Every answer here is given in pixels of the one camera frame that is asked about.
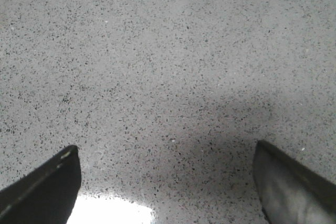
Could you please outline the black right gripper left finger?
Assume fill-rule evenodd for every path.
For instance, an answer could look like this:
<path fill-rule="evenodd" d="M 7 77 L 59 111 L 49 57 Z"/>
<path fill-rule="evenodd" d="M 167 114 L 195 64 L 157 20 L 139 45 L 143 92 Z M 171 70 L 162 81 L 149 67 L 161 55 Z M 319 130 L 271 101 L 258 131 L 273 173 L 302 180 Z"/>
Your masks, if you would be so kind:
<path fill-rule="evenodd" d="M 1 190 L 1 223 L 66 223 L 80 186 L 78 148 L 69 145 Z"/>

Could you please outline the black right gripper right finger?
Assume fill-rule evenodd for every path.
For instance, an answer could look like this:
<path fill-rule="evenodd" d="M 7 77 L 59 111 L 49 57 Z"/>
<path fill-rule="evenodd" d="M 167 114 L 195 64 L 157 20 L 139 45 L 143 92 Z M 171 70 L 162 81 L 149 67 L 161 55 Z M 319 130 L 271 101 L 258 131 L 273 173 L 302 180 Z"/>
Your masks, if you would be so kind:
<path fill-rule="evenodd" d="M 269 223 L 335 223 L 335 184 L 267 141 L 258 141 L 253 178 Z"/>

